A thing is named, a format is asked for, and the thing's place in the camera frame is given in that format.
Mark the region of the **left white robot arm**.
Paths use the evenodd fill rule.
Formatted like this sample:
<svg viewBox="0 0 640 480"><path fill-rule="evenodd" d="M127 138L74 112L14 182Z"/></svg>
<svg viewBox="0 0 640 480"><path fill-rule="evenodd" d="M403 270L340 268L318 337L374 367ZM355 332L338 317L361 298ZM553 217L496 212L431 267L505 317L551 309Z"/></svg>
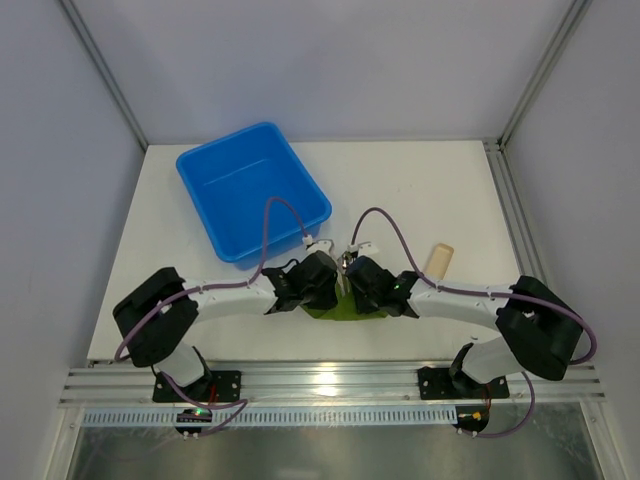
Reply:
<svg viewBox="0 0 640 480"><path fill-rule="evenodd" d="M149 367L156 377L155 402L195 402L202 406L216 375L184 337L195 325L241 316L295 310L329 310L338 303L336 262L323 251L291 268L263 268L246 280L189 283L174 267L151 275L113 309L122 335L114 360Z"/></svg>

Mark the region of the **silver spoon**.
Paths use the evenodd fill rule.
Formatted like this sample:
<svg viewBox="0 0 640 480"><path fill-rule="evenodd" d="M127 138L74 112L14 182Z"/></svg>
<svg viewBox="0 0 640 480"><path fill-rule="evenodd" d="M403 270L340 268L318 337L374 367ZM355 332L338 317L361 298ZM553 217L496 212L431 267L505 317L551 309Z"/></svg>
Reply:
<svg viewBox="0 0 640 480"><path fill-rule="evenodd" d="M341 296L345 297L350 292L349 280L346 276L346 269L352 261L352 254L349 251L345 251L340 256L338 261L338 284L340 286Z"/></svg>

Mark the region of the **green paper napkin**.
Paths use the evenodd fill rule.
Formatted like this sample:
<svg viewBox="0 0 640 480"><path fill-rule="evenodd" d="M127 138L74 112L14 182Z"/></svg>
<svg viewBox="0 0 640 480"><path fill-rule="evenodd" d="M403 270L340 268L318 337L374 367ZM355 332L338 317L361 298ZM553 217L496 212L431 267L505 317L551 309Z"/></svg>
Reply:
<svg viewBox="0 0 640 480"><path fill-rule="evenodd" d="M312 309L307 305L302 309L312 318L329 321L364 321L386 318L387 314L381 311L372 313L359 313L356 309L355 297L349 292L342 296L338 295L337 305L329 310Z"/></svg>

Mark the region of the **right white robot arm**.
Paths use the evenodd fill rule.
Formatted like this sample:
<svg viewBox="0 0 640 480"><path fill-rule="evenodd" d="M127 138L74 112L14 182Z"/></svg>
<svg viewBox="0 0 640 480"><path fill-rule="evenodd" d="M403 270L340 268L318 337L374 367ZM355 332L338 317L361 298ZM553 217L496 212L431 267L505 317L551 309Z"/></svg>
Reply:
<svg viewBox="0 0 640 480"><path fill-rule="evenodd" d="M360 256L346 268L356 305L391 317L442 318L489 328L499 334L470 342L448 369L463 398L480 393L493 380L526 372L561 381L585 328L576 313L539 280L522 276L506 287L451 287L426 281L414 272L395 276L373 259Z"/></svg>

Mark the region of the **beige cutlery tray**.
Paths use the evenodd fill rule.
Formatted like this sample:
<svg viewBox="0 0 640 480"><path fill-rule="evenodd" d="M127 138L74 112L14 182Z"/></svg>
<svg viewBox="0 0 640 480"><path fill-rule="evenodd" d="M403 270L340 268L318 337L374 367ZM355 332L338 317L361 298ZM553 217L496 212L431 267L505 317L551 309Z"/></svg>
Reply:
<svg viewBox="0 0 640 480"><path fill-rule="evenodd" d="M436 280L443 280L454 256L454 248L445 243L436 244L423 268L423 273Z"/></svg>

